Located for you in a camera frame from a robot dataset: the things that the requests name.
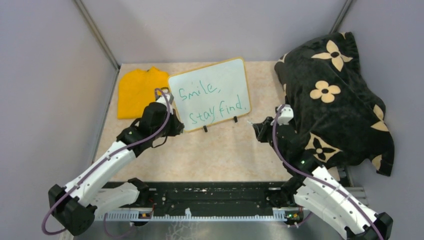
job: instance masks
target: floor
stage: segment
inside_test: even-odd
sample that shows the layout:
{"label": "floor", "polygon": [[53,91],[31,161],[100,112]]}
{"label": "floor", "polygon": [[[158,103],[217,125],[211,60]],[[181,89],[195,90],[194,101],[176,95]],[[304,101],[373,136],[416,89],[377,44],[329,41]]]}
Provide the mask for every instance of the floor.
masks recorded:
{"label": "floor", "polygon": [[[210,62],[123,64],[118,81],[135,69],[155,66],[170,75],[210,64]],[[259,143],[248,123],[262,122],[275,115],[275,107],[284,103],[283,87],[274,71],[274,61],[245,62],[252,110],[238,118],[169,137],[166,144],[147,149],[135,161],[119,171],[111,180],[139,178],[148,182],[267,182],[286,181],[287,173],[273,149]],[[115,88],[101,135],[96,159],[127,128],[132,119],[117,119],[118,89]],[[337,170],[330,173],[339,179]]]}

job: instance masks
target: metal pole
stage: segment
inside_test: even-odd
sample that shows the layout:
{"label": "metal pole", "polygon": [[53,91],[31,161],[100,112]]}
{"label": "metal pole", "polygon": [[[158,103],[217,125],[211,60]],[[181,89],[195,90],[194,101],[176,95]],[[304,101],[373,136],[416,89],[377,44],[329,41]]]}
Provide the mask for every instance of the metal pole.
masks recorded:
{"label": "metal pole", "polygon": [[76,8],[81,13],[82,17],[85,20],[85,23],[87,24],[87,27],[90,29],[90,32],[94,35],[95,39],[97,40],[98,44],[100,45],[101,49],[103,50],[106,57],[109,59],[112,66],[119,71],[120,65],[118,61],[116,60],[115,56],[112,54],[111,49],[106,44],[105,39],[103,38],[102,34],[100,34],[99,29],[97,28],[94,20],[90,16],[86,6],[84,5],[82,0],[73,0],[73,2],[76,5]]}
{"label": "metal pole", "polygon": [[346,0],[346,2],[344,3],[343,7],[341,8],[340,13],[338,14],[331,30],[330,30],[330,34],[335,33],[337,31],[339,31],[340,25],[342,25],[343,20],[345,19],[349,8],[352,6],[352,4],[355,2],[356,0]]}

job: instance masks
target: yellow fabric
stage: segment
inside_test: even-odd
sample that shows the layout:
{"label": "yellow fabric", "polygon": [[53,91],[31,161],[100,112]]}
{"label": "yellow fabric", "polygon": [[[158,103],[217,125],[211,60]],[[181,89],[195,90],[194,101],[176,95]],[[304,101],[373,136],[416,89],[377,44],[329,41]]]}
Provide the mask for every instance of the yellow fabric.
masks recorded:
{"label": "yellow fabric", "polygon": [[156,88],[168,88],[168,73],[154,66],[125,74],[118,85],[118,119],[135,119],[143,115],[147,105],[155,101]]}

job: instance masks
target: floral blanket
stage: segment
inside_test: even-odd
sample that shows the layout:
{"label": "floral blanket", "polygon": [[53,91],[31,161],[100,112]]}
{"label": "floral blanket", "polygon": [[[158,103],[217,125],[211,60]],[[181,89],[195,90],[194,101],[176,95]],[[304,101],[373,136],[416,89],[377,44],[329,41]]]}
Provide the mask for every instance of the floral blanket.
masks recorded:
{"label": "floral blanket", "polygon": [[358,165],[369,159],[377,173],[390,176],[395,147],[384,122],[386,106],[361,76],[351,32],[315,38],[284,54],[275,64],[298,149],[326,168]]}

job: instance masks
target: white wall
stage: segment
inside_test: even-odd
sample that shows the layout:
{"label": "white wall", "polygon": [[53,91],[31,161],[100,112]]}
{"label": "white wall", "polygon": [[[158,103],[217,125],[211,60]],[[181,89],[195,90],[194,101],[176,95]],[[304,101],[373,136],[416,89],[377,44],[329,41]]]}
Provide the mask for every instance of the white wall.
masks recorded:
{"label": "white wall", "polygon": [[361,73],[386,104],[395,144],[392,176],[365,161],[353,169],[368,202],[394,219],[392,238],[423,239],[424,1],[357,1],[342,31],[354,33]]}
{"label": "white wall", "polygon": [[58,239],[48,190],[90,164],[114,76],[71,0],[0,1],[0,239]]}
{"label": "white wall", "polygon": [[276,60],[327,34],[345,0],[84,0],[119,63]]}

